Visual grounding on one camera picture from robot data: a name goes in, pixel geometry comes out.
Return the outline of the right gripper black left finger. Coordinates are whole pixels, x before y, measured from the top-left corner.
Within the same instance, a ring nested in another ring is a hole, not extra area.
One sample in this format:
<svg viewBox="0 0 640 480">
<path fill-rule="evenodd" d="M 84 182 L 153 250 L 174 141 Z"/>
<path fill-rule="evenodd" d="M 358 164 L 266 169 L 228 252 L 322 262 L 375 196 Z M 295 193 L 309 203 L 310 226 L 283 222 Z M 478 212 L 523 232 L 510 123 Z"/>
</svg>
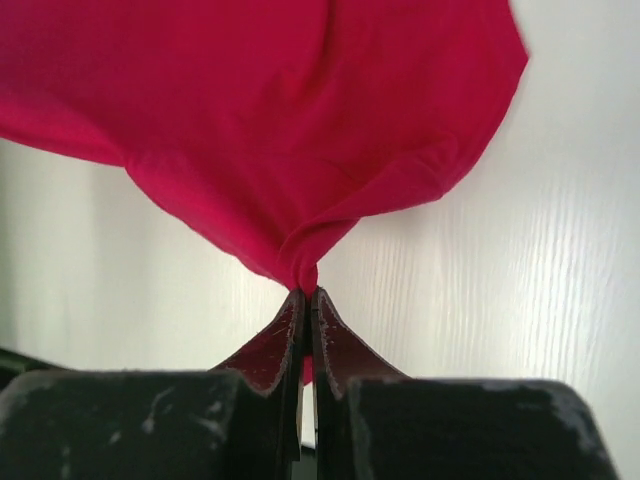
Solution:
<svg viewBox="0 0 640 480">
<path fill-rule="evenodd" d="M 72 370 L 1 353 L 5 479 L 287 479 L 306 298 L 210 370 Z"/>
</svg>

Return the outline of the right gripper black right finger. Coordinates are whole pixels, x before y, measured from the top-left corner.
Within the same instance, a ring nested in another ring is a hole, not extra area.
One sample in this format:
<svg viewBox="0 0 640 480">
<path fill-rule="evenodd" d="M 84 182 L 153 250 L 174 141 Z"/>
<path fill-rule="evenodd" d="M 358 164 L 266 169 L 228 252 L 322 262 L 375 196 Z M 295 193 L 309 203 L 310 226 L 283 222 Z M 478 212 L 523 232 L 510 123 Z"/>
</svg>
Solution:
<svg viewBox="0 0 640 480">
<path fill-rule="evenodd" d="M 316 454 L 322 479 L 614 479 L 594 417 L 567 385 L 417 379 L 310 303 Z"/>
</svg>

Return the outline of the red t shirt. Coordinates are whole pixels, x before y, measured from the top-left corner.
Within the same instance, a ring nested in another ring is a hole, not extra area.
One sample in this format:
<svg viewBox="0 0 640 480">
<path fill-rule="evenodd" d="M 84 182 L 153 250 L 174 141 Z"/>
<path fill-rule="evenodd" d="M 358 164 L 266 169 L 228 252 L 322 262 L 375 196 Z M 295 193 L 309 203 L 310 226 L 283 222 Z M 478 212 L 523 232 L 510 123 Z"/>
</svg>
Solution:
<svg viewBox="0 0 640 480">
<path fill-rule="evenodd" d="M 528 58 L 506 1 L 5 1 L 1 135 L 311 293 L 360 219 L 474 167 Z"/>
</svg>

